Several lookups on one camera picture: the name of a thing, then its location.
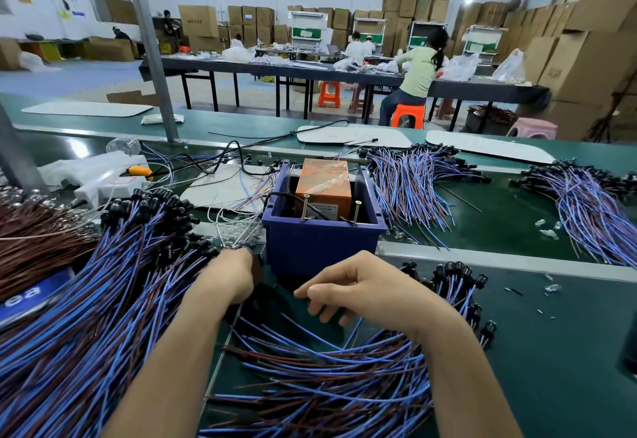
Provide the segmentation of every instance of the brown wire bundle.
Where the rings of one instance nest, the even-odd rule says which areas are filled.
[[[13,187],[0,188],[0,222],[0,302],[72,264],[97,243],[68,208]]]

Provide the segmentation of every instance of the wire bundle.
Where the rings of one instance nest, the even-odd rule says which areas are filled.
[[[457,153],[452,146],[429,144],[415,144],[403,152],[387,148],[362,150],[361,156],[372,161],[370,176],[390,226],[409,235],[403,225],[416,225],[432,245],[445,246],[431,229],[437,226],[451,230],[445,217],[450,217],[451,225],[455,222],[450,205],[436,193],[434,184],[441,179],[491,182],[491,178],[473,169],[475,165],[456,158]],[[423,227],[432,238],[427,237]]]
[[[95,248],[76,215],[39,192],[0,188],[0,302]]]
[[[96,436],[216,255],[169,190],[115,200],[60,299],[0,343],[0,434]]]
[[[413,272],[415,263],[401,270]],[[421,281],[443,296],[475,330],[482,310],[474,292],[487,277],[472,276],[462,262],[438,265],[433,280]],[[317,352],[266,325],[241,318],[251,336],[233,329],[244,349],[228,347],[243,367],[269,378],[261,396],[215,394],[217,405],[247,408],[232,421],[199,431],[200,437],[248,435],[399,437],[417,428],[433,409],[427,362],[420,346],[398,332],[381,330],[355,344],[359,321],[343,347],[330,344],[286,317],[294,326],[329,351]],[[480,332],[483,347],[494,338],[496,325]]]
[[[584,249],[596,262],[637,269],[637,227],[619,204],[637,193],[634,173],[618,178],[605,170],[577,166],[574,160],[531,166],[511,181],[555,201],[559,219],[579,257]]]

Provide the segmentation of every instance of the metal pole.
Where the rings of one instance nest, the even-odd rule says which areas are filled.
[[[170,101],[164,66],[162,65],[161,56],[159,55],[159,46],[157,45],[153,19],[150,15],[150,5],[148,4],[148,0],[132,0],[132,3],[135,7],[135,13],[137,14],[139,32],[141,32],[141,40],[146,50],[148,68],[153,78],[155,93],[157,93],[159,97],[159,111],[161,111],[161,119],[164,122],[166,137],[171,143],[179,141],[175,114],[173,113],[173,104]]]
[[[0,104],[0,169],[13,186],[23,190],[40,190],[48,194],[42,175],[37,170],[36,163],[9,119],[9,115]]]

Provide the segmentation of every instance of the table leg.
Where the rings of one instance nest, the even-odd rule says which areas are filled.
[[[312,102],[314,101],[314,81],[310,81],[310,104],[308,105],[308,111],[312,112]]]
[[[364,101],[362,105],[363,123],[366,125],[369,125],[371,107],[374,104],[374,85],[367,85],[367,88],[365,89],[365,99],[363,101]]]
[[[219,104],[217,104],[217,86],[215,86],[215,73],[209,71],[210,74],[210,88],[212,89],[212,106],[215,111],[219,111]]]
[[[308,119],[308,106],[310,103],[310,80],[305,80],[305,102],[303,104],[303,119]]]
[[[429,119],[428,121],[431,121],[431,119],[434,117],[434,110],[436,109],[436,103],[438,102],[438,98],[434,98],[434,101],[431,103],[431,109],[429,110]]]
[[[449,125],[449,131],[453,131],[456,126],[456,120],[458,119],[458,113],[460,112],[460,105],[462,104],[462,100],[458,99],[456,102],[456,109],[454,110],[454,117],[451,118],[451,124]]]
[[[237,84],[237,74],[233,72],[233,79],[235,80],[235,103],[239,106],[239,84]]]
[[[489,101],[489,104],[487,104],[487,109],[484,110],[484,116],[482,116],[482,120],[480,120],[480,126],[478,126],[478,134],[482,134],[482,131],[484,131],[484,127],[487,125],[487,120],[489,119],[489,113],[492,106],[493,101]]]
[[[186,96],[186,107],[188,109],[192,109],[192,106],[190,105],[190,93],[188,93],[188,81],[186,81],[185,74],[181,75],[181,83],[183,85],[183,95]]]
[[[279,83],[278,76],[275,76],[276,81],[276,117],[279,118],[281,116],[281,95],[279,90],[281,89],[281,85]]]

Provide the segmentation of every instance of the left hand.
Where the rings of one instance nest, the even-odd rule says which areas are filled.
[[[246,248],[224,249],[202,270],[190,290],[226,291],[231,304],[239,304],[250,296],[260,281],[260,269],[253,275],[254,262],[254,254]]]

